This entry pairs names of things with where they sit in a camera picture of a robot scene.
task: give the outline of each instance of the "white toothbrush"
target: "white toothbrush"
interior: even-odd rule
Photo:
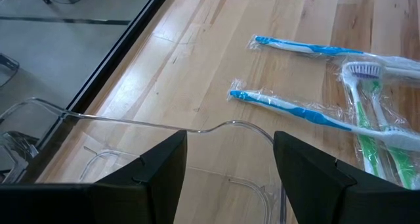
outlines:
[[[383,68],[372,62],[354,62],[353,64],[360,65],[359,75],[362,80],[366,78],[376,78],[376,80],[363,82],[363,92],[371,97],[373,110],[375,111],[376,118],[379,122],[379,127],[381,129],[386,129],[389,127],[389,123],[385,118],[381,103],[379,102],[379,96],[382,91],[382,85],[379,80],[381,79],[381,70]],[[385,146],[388,147],[388,151],[395,162],[402,185],[408,189],[415,189],[418,185],[415,182],[416,170],[407,151],[399,148],[393,148],[386,143]]]
[[[264,106],[277,112],[287,112],[294,116],[304,118],[312,123],[350,131],[359,135],[370,136],[396,148],[420,151],[420,135],[411,133],[406,130],[401,130],[397,127],[389,127],[385,131],[374,131],[372,129],[366,129],[349,123],[341,122],[326,116],[321,112],[303,108],[276,97],[270,97],[260,93],[242,90],[231,90],[229,93],[230,96],[241,99],[245,102],[251,102],[260,106]]]
[[[294,51],[298,53],[309,53],[315,55],[337,56],[337,55],[364,55],[376,58],[387,66],[385,74],[396,76],[406,76],[420,79],[420,62],[406,59],[400,56],[379,56],[363,51],[346,49],[344,47],[330,47],[322,45],[313,45],[308,43],[299,43],[285,39],[276,39],[273,37],[255,36],[257,43],[274,47],[277,49]]]
[[[350,89],[353,104],[356,109],[357,125],[366,129],[371,129],[368,118],[360,101],[357,86],[359,84],[360,68],[363,64],[353,64],[349,62],[343,66],[342,77],[345,85]],[[365,171],[380,178],[386,179],[381,157],[378,153],[377,144],[374,138],[365,135],[358,136],[360,147],[362,148]]]

